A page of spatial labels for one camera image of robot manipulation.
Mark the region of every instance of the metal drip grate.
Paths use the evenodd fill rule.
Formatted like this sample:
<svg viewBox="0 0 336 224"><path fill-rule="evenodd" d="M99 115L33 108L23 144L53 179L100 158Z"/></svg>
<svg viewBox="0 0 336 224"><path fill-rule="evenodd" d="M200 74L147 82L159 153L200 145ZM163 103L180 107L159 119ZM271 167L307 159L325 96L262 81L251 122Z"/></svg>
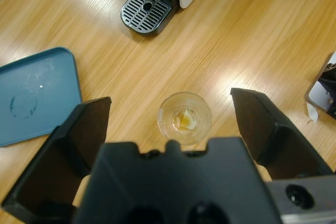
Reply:
<svg viewBox="0 0 336 224"><path fill-rule="evenodd" d="M127 0L121 18L133 30L146 34L157 29L170 10L171 6L160 0Z"/></svg>

